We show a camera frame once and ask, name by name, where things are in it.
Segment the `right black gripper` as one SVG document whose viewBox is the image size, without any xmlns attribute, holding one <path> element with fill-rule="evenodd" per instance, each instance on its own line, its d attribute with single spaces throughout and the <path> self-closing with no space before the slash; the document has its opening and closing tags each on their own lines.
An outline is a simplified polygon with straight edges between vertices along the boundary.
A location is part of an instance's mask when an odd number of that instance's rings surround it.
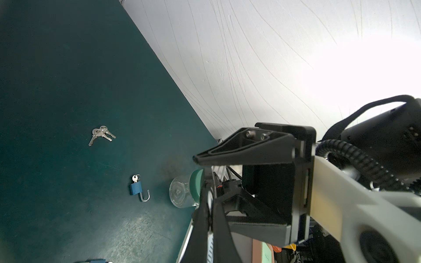
<svg viewBox="0 0 421 263">
<path fill-rule="evenodd" d="M 312 127 L 258 122 L 193 161 L 243 165 L 244 189 L 217 198 L 229 230 L 283 247 L 309 237 L 315 142 Z"/>
</svg>

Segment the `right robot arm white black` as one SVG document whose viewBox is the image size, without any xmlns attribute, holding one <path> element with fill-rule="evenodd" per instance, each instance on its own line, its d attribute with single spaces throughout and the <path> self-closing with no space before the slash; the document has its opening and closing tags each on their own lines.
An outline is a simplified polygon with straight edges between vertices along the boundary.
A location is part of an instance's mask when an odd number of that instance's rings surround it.
<svg viewBox="0 0 421 263">
<path fill-rule="evenodd" d="M 398 95 L 369 103 L 316 140 L 308 126 L 257 123 L 193 157 L 199 165 L 243 167 L 242 183 L 217 189 L 231 230 L 285 245 L 309 237 L 315 158 L 350 169 L 383 191 L 421 193 L 421 101 Z"/>
</svg>

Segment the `blue padlock with keys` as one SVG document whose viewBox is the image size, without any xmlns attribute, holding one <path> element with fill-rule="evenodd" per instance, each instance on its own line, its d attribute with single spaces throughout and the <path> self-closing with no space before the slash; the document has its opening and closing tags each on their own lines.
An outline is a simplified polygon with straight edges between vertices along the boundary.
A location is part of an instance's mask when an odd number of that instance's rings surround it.
<svg viewBox="0 0 421 263">
<path fill-rule="evenodd" d="M 78 261 L 75 263 L 113 263 L 113 262 L 107 261 L 106 259 L 90 259 L 87 261 Z"/>
</svg>

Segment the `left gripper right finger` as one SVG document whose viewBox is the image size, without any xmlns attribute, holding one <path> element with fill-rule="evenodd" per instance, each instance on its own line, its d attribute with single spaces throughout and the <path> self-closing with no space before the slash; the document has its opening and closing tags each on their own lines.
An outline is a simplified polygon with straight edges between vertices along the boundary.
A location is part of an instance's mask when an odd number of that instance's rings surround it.
<svg viewBox="0 0 421 263">
<path fill-rule="evenodd" d="M 234 245 L 223 206 L 217 200 L 213 202 L 212 231 L 213 262 L 241 263 L 242 260 Z"/>
</svg>

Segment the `small blue padlock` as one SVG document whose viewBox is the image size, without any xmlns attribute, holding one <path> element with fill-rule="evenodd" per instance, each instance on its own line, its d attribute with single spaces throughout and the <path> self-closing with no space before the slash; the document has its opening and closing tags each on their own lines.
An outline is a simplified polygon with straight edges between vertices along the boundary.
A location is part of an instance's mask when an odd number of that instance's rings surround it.
<svg viewBox="0 0 421 263">
<path fill-rule="evenodd" d="M 135 174 L 132 176 L 132 183 L 129 186 L 130 189 L 130 194 L 132 196 L 134 195 L 138 195 L 140 197 L 140 200 L 142 202 L 148 202 L 150 200 L 150 191 L 147 190 L 147 196 L 144 197 L 143 195 L 143 187 L 140 181 L 140 175 L 139 174 Z"/>
</svg>

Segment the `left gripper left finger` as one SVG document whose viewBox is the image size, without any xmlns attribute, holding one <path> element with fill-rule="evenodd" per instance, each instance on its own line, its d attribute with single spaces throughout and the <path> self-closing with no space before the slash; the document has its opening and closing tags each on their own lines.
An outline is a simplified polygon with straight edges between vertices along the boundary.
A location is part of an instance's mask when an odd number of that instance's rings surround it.
<svg viewBox="0 0 421 263">
<path fill-rule="evenodd" d="M 211 191 L 204 185 L 200 194 L 200 205 L 193 220 L 193 230 L 181 263 L 206 263 L 208 254 L 208 233 L 210 230 Z"/>
</svg>

